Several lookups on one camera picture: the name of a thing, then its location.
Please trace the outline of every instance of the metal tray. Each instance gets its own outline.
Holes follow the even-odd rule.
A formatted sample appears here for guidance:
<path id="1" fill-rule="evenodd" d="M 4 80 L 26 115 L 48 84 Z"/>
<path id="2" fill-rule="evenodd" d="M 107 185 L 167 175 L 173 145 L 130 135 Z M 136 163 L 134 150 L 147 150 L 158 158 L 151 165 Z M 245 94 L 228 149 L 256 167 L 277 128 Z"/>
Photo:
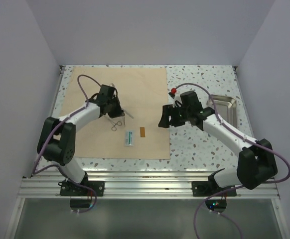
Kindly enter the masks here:
<path id="1" fill-rule="evenodd" d="M 233 127 L 237 128 L 237 101 L 233 97 L 212 95 L 217 111 L 220 116 L 231 124 Z M 208 100 L 207 105 L 214 108 L 211 99 Z"/>

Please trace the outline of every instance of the table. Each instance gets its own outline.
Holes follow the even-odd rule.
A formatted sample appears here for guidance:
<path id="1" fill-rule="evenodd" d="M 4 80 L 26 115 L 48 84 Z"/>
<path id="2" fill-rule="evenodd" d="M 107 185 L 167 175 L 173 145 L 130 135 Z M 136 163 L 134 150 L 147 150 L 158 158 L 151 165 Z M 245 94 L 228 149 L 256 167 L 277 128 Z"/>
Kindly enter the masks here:
<path id="1" fill-rule="evenodd" d="M 198 83 L 212 94 L 225 95 L 237 100 L 238 129 L 251 135 L 242 97 L 232 66 L 211 65 L 80 65 L 85 67 L 141 67 L 166 68 L 167 88 L 185 82 Z M 71 79 L 74 65 L 67 65 L 57 94 L 52 116 L 60 117 L 63 99 Z M 200 89 L 183 87 L 180 91 L 196 90 L 203 107 L 208 96 Z M 107 158 L 78 158 L 86 171 L 216 171 L 221 168 L 236 167 L 238 158 L 218 139 L 202 132 L 198 128 L 186 124 L 182 127 L 170 128 L 170 160 L 135 160 Z M 50 164 L 41 160 L 39 168 Z"/>

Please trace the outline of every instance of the gray wall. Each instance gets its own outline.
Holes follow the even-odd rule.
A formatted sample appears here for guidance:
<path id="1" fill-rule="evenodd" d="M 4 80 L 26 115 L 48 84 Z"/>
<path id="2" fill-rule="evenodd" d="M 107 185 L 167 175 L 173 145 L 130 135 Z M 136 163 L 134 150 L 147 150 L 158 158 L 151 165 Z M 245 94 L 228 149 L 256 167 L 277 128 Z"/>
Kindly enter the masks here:
<path id="1" fill-rule="evenodd" d="M 290 162 L 290 0 L 276 0 L 238 67 L 255 135 Z M 279 163 L 279 177 L 286 167 Z M 278 185 L 290 228 L 290 180 Z"/>
<path id="2" fill-rule="evenodd" d="M 60 64 L 228 64 L 274 0 L 27 0 Z"/>
<path id="3" fill-rule="evenodd" d="M 58 65 L 24 0 L 0 0 L 0 238 L 56 89 Z"/>

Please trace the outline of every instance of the plywood sheet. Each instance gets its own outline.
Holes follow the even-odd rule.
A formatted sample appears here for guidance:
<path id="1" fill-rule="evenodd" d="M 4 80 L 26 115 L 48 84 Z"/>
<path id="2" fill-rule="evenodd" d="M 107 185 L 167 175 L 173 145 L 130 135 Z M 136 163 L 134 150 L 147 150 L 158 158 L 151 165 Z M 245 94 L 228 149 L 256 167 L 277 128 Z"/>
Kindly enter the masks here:
<path id="1" fill-rule="evenodd" d="M 126 126 L 116 126 L 101 117 L 90 122 L 76 134 L 75 156 L 88 158 L 125 159 L 170 159 L 169 131 L 158 128 L 162 106 L 167 104 L 166 70 L 164 68 L 91 68 L 75 67 L 69 83 L 61 116 L 82 106 L 85 98 L 77 84 L 77 77 L 85 74 L 100 84 L 113 83 L 118 90 L 121 106 L 133 115 L 125 117 Z M 99 86 L 88 78 L 80 82 L 91 97 L 99 91 Z M 144 127 L 146 137 L 141 137 L 140 127 Z M 125 132 L 133 130 L 133 147 L 125 147 Z"/>

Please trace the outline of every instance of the robotic arm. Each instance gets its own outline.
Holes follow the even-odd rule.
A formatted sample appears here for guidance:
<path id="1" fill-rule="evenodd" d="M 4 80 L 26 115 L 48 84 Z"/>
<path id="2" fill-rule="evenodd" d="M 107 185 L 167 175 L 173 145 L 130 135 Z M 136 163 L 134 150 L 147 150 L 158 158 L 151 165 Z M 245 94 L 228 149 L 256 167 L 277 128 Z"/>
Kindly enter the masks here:
<path id="1" fill-rule="evenodd" d="M 94 94 L 88 100 L 88 104 L 85 102 L 81 108 L 58 119 L 49 117 L 45 120 L 37 152 L 40 153 L 53 129 L 61 121 L 68 119 L 54 133 L 54 135 L 60 135 L 60 138 L 52 138 L 42 156 L 46 160 L 58 164 L 61 172 L 75 183 L 93 188 L 93 185 L 88 181 L 87 173 L 80 167 L 77 160 L 73 159 L 75 153 L 75 134 L 89 122 L 105 114 L 108 114 L 110 118 L 125 115 L 120 105 L 117 89 L 113 86 L 102 85 L 99 93 Z M 59 185 L 61 186 L 61 196 L 86 196 L 87 194 L 87 190 L 76 187 L 68 181 L 63 181 Z"/>
<path id="2" fill-rule="evenodd" d="M 208 177 L 207 189 L 209 195 L 222 191 L 228 186 L 240 184 L 248 189 L 254 189 L 277 174 L 274 155 L 245 142 L 245 139 L 272 149 L 269 141 L 266 139 L 258 141 L 227 124 L 233 131 L 243 135 L 244 140 L 233 135 L 222 126 L 223 119 L 220 116 L 221 121 L 218 121 L 212 108 L 202 107 L 194 91 L 169 94 L 174 102 L 171 105 L 163 106 L 158 127 L 168 128 L 170 125 L 178 127 L 190 122 L 192 126 L 196 126 L 218 138 L 238 156 L 237 168 L 220 169 Z"/>

